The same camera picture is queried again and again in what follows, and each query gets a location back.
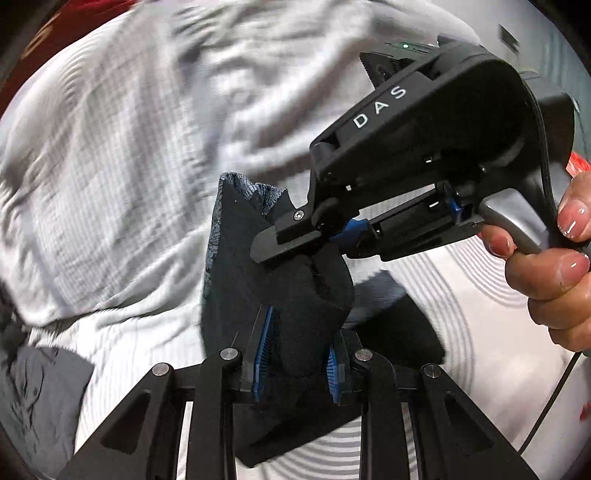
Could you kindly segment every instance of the finger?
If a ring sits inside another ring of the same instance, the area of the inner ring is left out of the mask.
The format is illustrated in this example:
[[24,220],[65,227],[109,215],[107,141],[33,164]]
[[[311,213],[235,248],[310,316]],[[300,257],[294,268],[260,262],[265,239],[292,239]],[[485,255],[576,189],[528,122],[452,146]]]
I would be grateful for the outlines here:
[[591,238],[591,171],[570,182],[558,206],[558,228],[566,238],[582,242]]
[[580,352],[591,348],[591,319],[567,330],[548,329],[554,343],[570,350]]
[[532,320],[556,330],[566,330],[591,317],[591,273],[554,300],[529,299]]
[[560,297],[589,271],[589,259],[566,248],[551,248],[536,255],[516,251],[505,264],[511,288],[536,300]]
[[484,225],[480,230],[480,238],[486,250],[495,257],[509,258],[515,251],[511,235],[501,227]]

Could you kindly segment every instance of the white fabric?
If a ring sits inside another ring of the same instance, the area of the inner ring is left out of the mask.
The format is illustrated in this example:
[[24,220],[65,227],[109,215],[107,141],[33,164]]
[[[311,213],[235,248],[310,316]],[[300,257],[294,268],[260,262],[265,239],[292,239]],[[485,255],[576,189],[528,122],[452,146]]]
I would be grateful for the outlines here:
[[[219,174],[280,183],[304,203],[310,141],[372,89],[359,52],[438,33],[477,40],[426,0],[143,2],[25,84],[0,121],[0,272],[32,345],[95,365],[76,448],[151,365],[203,359]],[[461,246],[349,265],[355,281],[386,268],[408,288],[446,344],[446,369],[518,446],[564,352],[499,280],[502,265],[465,245],[475,272]],[[241,478],[353,478],[358,427]]]

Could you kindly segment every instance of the fingernail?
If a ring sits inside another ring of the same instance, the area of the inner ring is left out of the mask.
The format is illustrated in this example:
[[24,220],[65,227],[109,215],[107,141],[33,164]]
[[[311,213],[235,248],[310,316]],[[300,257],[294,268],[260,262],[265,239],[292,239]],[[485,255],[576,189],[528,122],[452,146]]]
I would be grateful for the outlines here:
[[492,237],[485,245],[488,251],[495,257],[507,258],[511,254],[509,240],[503,235]]
[[579,238],[591,220],[591,209],[579,199],[570,199],[558,213],[558,228],[571,240]]
[[579,283],[589,271],[589,259],[578,252],[565,255],[560,263],[561,285],[570,288]]

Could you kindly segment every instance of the gray cloth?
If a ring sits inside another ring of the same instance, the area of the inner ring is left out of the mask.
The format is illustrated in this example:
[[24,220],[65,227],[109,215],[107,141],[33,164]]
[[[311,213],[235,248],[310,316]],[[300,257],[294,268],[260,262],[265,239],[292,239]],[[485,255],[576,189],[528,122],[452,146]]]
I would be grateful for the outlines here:
[[22,346],[26,333],[0,320],[0,423],[23,461],[56,477],[74,454],[80,406],[93,366],[59,348]]

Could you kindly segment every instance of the bolt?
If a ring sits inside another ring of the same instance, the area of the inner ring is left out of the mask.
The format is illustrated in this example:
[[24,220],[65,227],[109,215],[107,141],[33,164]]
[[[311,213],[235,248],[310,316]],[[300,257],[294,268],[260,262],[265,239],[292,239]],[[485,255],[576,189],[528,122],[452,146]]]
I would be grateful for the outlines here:
[[360,362],[369,362],[373,356],[371,350],[366,348],[361,348],[355,352],[355,358]]
[[224,350],[222,350],[220,352],[220,356],[224,359],[224,360],[234,360],[237,356],[238,356],[238,350],[236,350],[235,348],[225,348]]
[[156,375],[156,377],[162,377],[162,375],[166,375],[170,370],[168,364],[156,364],[152,367],[152,373]]
[[431,378],[437,378],[441,375],[441,368],[439,365],[427,364],[423,367],[425,375]]

